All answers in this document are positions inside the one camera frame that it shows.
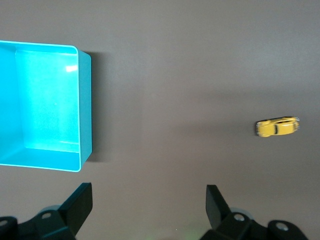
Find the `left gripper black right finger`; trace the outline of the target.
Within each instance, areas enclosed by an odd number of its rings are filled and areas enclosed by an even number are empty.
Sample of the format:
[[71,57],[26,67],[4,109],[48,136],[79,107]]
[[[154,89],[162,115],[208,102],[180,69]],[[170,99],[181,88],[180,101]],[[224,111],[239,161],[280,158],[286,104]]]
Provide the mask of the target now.
[[247,214],[232,211],[216,185],[206,186],[205,210],[211,226],[202,240],[305,240],[293,223],[272,220],[262,226]]

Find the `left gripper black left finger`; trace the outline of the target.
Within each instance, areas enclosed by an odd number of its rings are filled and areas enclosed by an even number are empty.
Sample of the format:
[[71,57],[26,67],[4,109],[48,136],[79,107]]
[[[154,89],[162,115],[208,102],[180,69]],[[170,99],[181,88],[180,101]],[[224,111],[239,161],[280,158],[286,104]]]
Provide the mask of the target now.
[[2,240],[75,240],[93,208],[92,184],[85,182],[61,204],[42,209],[18,223],[14,216],[0,218]]

